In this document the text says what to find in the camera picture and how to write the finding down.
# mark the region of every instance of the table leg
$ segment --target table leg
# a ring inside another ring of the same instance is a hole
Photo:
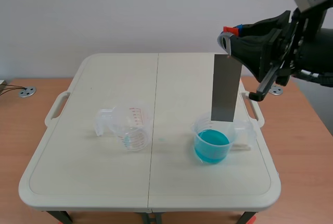
[[[137,213],[141,215],[141,219],[144,224],[150,224],[149,215],[147,213]]]
[[[73,221],[66,211],[47,211],[54,218],[59,220],[62,224],[72,224]]]
[[[246,224],[257,212],[244,212],[236,224]]]
[[[162,224],[162,213],[154,213],[155,214],[155,223]]]

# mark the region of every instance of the table handle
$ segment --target table handle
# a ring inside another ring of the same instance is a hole
[[[249,98],[249,92],[248,91],[245,91],[245,93],[243,92],[242,93],[242,97],[246,98],[249,101],[249,103],[251,105],[251,108],[253,110],[254,116],[255,116],[255,118],[256,118],[256,120],[258,122],[259,128],[261,128],[262,126],[264,126],[265,119],[264,119],[264,116],[261,113],[259,104],[256,101],[253,101],[253,100],[251,100]]]
[[[45,125],[48,127],[50,122],[52,121],[53,118],[55,118],[55,115],[59,112],[62,103],[64,102],[65,99],[67,99],[70,96],[71,92],[69,91],[64,91],[61,94],[58,95],[57,99],[53,103],[50,111],[48,112],[47,116],[45,117]]]

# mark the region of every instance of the metal sheet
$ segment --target metal sheet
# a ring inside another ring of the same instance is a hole
[[[241,66],[229,55],[215,55],[212,121],[234,120]]]

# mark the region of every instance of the plastic measuring cup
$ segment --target plastic measuring cup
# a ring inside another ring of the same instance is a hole
[[[200,116],[192,125],[194,149],[197,156],[206,163],[222,161],[240,135],[251,142],[255,132],[250,122],[211,121],[211,113]]]
[[[95,118],[95,131],[101,136],[107,126],[127,150],[139,151],[151,141],[151,119],[146,105],[126,103],[100,110]]]

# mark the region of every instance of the plastic container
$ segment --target plastic container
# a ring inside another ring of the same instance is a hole
[[[215,164],[222,161],[240,137],[247,142],[239,143],[236,149],[249,150],[250,148],[246,147],[250,147],[249,144],[255,141],[255,131],[250,122],[211,121],[210,119],[211,113],[206,113],[192,125],[192,131],[195,134],[194,150],[203,162]]]
[[[151,114],[142,103],[126,103],[113,109],[102,109],[95,118],[95,131],[103,135],[104,127],[129,151],[139,151],[151,142]]]

